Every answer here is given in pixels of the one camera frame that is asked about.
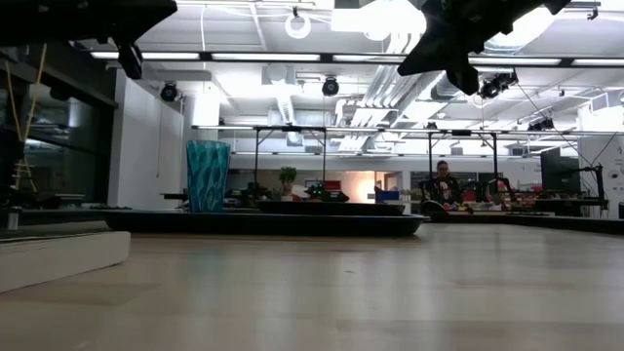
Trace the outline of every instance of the security camera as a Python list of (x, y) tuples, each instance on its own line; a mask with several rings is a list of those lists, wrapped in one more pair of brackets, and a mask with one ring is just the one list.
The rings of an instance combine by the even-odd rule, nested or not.
[(338, 86), (338, 82), (335, 80), (335, 77), (326, 77), (325, 83), (323, 84), (323, 95), (326, 97), (333, 97), (338, 94), (340, 87)]
[(165, 87), (160, 92), (160, 98), (166, 102), (174, 102), (179, 97), (179, 92), (176, 88), (176, 82), (167, 82)]

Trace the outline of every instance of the wooden floor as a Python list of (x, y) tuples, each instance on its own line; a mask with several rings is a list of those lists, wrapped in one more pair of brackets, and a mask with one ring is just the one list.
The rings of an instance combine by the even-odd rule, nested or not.
[(134, 238), (122, 265), (0, 294), (0, 349), (624, 350), (624, 240), (418, 234)]

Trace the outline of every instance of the potted plant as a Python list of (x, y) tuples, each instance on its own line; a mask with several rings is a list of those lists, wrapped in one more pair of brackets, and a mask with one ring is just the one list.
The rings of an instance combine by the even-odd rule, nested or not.
[(293, 200), (293, 182), (296, 178), (295, 167), (282, 167), (280, 171), (280, 181), (282, 182), (282, 200)]

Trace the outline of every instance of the black platform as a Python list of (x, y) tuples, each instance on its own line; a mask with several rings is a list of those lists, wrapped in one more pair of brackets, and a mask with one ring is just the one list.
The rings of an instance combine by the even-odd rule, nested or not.
[(434, 223), (511, 224), (624, 236), (624, 220), (526, 214), (437, 214)]
[(113, 230), (131, 233), (202, 233), (306, 236), (413, 235), (427, 219), (420, 215), (303, 215), (107, 211), (105, 220)]
[(331, 202), (260, 201), (257, 207), (274, 215), (381, 215), (401, 216), (405, 205), (353, 204)]

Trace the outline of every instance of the cable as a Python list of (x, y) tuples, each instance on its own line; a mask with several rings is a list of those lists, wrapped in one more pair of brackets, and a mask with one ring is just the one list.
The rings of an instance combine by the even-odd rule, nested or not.
[(13, 82), (11, 82), (11, 66), (7, 60), (4, 61), (4, 65), (7, 68), (7, 83), (9, 85), (9, 96), (11, 97), (11, 107), (13, 109), (13, 119), (16, 123), (16, 130), (18, 131), (18, 139), (21, 141), (21, 128), (20, 120), (18, 119), (18, 110), (16, 108), (16, 99), (13, 95)]
[(598, 156), (596, 156), (596, 158), (594, 159), (594, 161), (592, 162), (592, 164), (590, 165), (590, 167), (594, 167), (594, 163), (596, 162), (596, 160), (598, 160), (603, 153), (605, 152), (605, 150), (608, 148), (608, 146), (611, 144), (611, 142), (615, 139), (615, 137), (617, 137), (617, 134), (619, 132), (615, 132), (613, 133), (613, 136), (611, 136), (611, 139), (609, 139), (606, 144), (604, 145), (603, 149), (601, 150), (601, 152), (598, 154)]
[(32, 97), (32, 104), (30, 105), (30, 113), (28, 113), (28, 122), (26, 123), (26, 133), (25, 133), (24, 139), (28, 139), (28, 133), (30, 132), (30, 125), (32, 124), (32, 117), (35, 114), (35, 105), (37, 104), (37, 98), (39, 97), (39, 85), (41, 84), (41, 75), (43, 74), (43, 67), (46, 63), (47, 52), (48, 52), (48, 44), (44, 44), (43, 50), (41, 51), (41, 61), (39, 62), (39, 72), (37, 73), (37, 81), (35, 82), (35, 95), (34, 97)]
[[(527, 94), (527, 92), (525, 91), (525, 89), (518, 84), (518, 88), (520, 88), (520, 90), (523, 92), (523, 94), (525, 94), (525, 97), (528, 99), (528, 101), (533, 105), (533, 107), (535, 107), (535, 110), (544, 118), (548, 119), (548, 117), (544, 114), (544, 112), (542, 112), (541, 109), (539, 109), (539, 107), (537, 107), (537, 105), (535, 104), (535, 102), (533, 102), (533, 100), (530, 98), (530, 96)], [(585, 162), (587, 162), (588, 165), (591, 165), (591, 163), (589, 162), (589, 160), (587, 160), (585, 158), (585, 156), (583, 156), (580, 152), (578, 152), (578, 149), (576, 147), (574, 147), (574, 145), (568, 140), (566, 139), (566, 137), (564, 136), (563, 133), (559, 132), (559, 130), (557, 130), (556, 127), (553, 127), (553, 129), (555, 130), (555, 132), (557, 132), (557, 134), (559, 134), (559, 137), (561, 137), (565, 142), (567, 142), (567, 144), (569, 145), (569, 147), (572, 148), (572, 150), (576, 151), (576, 153), (578, 154), (578, 156), (580, 158), (582, 158), (583, 160), (585, 160)]]
[[(259, 19), (287, 18), (288, 16), (293, 14), (292, 12), (287, 12), (287, 13), (283, 13), (283, 14), (248, 15), (248, 14), (240, 13), (238, 11), (231, 11), (228, 8), (221, 7), (221, 6), (214, 7), (214, 9), (218, 10), (218, 11), (223, 11), (224, 13), (227, 13), (227, 14), (230, 14), (230, 15), (234, 15), (234, 16), (240, 16), (240, 17), (246, 17), (246, 18), (256, 17), (256, 18), (259, 18)], [(332, 23), (330, 20), (322, 19), (322, 16), (319, 16), (319, 15), (317, 15), (317, 16), (311, 16), (311, 15), (307, 15), (307, 14), (305, 14), (305, 15), (308, 16), (309, 18), (311, 18), (312, 20), (317, 20), (317, 21), (320, 21), (320, 22), (323, 22), (323, 23)]]
[(215, 10), (219, 10), (219, 11), (223, 11), (224, 13), (227, 13), (227, 14), (230, 14), (230, 15), (234, 15), (234, 16), (248, 17), (248, 18), (258, 17), (259, 19), (262, 19), (262, 18), (267, 18), (267, 19), (269, 19), (269, 18), (282, 18), (282, 17), (286, 18), (286, 17), (288, 17), (288, 16), (293, 14), (292, 12), (288, 12), (288, 13), (285, 13), (285, 14), (273, 14), (273, 15), (248, 15), (248, 14), (240, 13), (238, 11), (231, 11), (228, 8), (225, 8), (225, 7), (214, 7), (214, 9)]
[[(11, 99), (11, 106), (12, 106), (12, 110), (13, 110), (13, 120), (16, 123), (16, 130), (18, 132), (18, 140), (19, 141), (23, 141), (23, 138), (21, 136), (21, 128), (20, 128), (20, 120), (18, 119), (18, 110), (16, 108), (16, 100), (15, 100), (15, 96), (13, 94), (13, 82), (11, 81), (11, 66), (9, 65), (8, 61), (5, 61), (5, 67), (7, 68), (7, 83), (9, 85), (9, 96)], [(26, 160), (26, 156), (24, 154), (24, 157), (22, 158), (23, 161), (23, 165), (26, 166), (26, 171), (28, 173), (28, 177), (30, 178), (30, 187), (32, 188), (32, 191), (37, 192), (37, 186), (35, 186), (35, 182), (32, 180), (32, 172), (30, 171), (30, 165), (28, 165), (28, 160)], [(18, 174), (16, 177), (16, 189), (20, 189), (20, 165), (16, 165), (18, 166)]]
[[(206, 34), (204, 33), (204, 13), (208, 10), (208, 6), (202, 9), (202, 14), (199, 16), (199, 27), (202, 31), (202, 51), (206, 51)], [(206, 63), (203, 62), (203, 69), (206, 69)]]

